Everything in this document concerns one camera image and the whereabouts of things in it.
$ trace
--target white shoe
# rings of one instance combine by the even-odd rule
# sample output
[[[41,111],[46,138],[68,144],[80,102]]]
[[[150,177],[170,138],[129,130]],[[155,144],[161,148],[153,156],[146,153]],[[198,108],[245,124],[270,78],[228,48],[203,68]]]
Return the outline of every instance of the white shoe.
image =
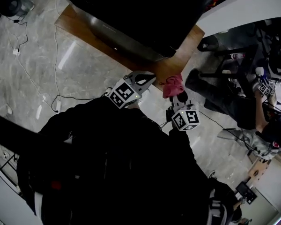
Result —
[[[216,178],[214,175],[215,175],[215,170],[211,171],[211,173],[208,175],[208,178]]]

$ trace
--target person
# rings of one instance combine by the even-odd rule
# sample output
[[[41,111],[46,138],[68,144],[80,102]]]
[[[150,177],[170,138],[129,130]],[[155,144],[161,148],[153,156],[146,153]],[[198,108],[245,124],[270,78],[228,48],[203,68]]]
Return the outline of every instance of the person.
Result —
[[[206,224],[212,187],[186,132],[165,134],[136,104],[118,109],[97,98],[54,115],[39,133],[72,144],[68,159],[76,161],[81,186],[71,224]]]
[[[233,190],[227,184],[217,179],[215,170],[209,174],[208,181],[215,188],[215,198],[225,202],[226,206],[233,207],[231,222],[239,221],[242,216],[240,205],[244,204],[246,199],[238,200]]]
[[[281,112],[272,105],[263,104],[262,94],[258,89],[254,92],[255,99],[228,95],[199,76],[199,71],[193,69],[185,86],[206,98],[206,108],[229,115],[240,128],[256,129],[264,140],[281,147]]]
[[[239,223],[238,223],[238,225],[248,225],[250,222],[252,221],[252,219],[247,219],[247,218],[242,218],[240,221],[239,221]]]

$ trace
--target white wall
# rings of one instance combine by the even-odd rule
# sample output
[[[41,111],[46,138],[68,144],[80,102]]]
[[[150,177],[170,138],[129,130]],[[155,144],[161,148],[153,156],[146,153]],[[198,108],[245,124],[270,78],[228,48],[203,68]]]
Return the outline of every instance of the white wall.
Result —
[[[273,159],[267,171],[256,183],[260,193],[281,212],[281,165]]]
[[[281,17],[281,0],[226,0],[202,15],[205,37],[269,18]]]
[[[41,225],[30,207],[0,177],[0,220],[4,225]]]
[[[252,204],[241,205],[243,218],[252,219],[250,225],[266,225],[278,214],[278,211],[257,189],[252,188],[252,191],[257,195],[257,198]]]

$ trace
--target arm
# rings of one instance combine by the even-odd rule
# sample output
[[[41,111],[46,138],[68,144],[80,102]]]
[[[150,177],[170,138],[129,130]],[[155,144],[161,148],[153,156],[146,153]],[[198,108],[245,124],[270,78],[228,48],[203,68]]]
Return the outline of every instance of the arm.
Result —
[[[170,141],[175,147],[177,162],[180,164],[180,172],[185,177],[192,176],[196,179],[197,186],[208,186],[208,179],[198,166],[194,153],[191,149],[188,135],[185,131],[179,132],[175,124],[169,132]]]
[[[86,104],[69,108],[65,112],[54,115],[39,132],[42,135],[54,137],[59,141],[69,138],[69,133],[81,130],[81,126],[92,126],[92,122],[100,121],[100,117],[108,111],[117,111],[117,107],[107,97],[96,98]]]
[[[262,108],[262,97],[259,90],[255,91],[256,98],[256,129],[262,133],[265,126],[268,124],[264,117],[263,108]]]
[[[277,103],[277,96],[276,96],[276,93],[274,93],[273,95],[271,95],[269,98],[268,98],[268,107],[269,108],[272,108],[272,109],[275,109],[275,105]]]
[[[237,202],[233,205],[233,211],[235,211],[240,205],[242,204],[242,201]]]

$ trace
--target hand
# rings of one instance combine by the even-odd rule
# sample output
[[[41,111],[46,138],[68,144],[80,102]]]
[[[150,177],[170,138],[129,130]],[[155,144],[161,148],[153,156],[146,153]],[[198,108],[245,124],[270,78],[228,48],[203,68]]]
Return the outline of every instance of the hand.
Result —
[[[246,223],[248,223],[248,222],[249,222],[249,219],[247,219],[247,218],[242,218],[242,219],[239,221],[240,224],[246,224]]]
[[[262,93],[259,91],[259,89],[254,92],[254,95],[256,99],[262,99]]]

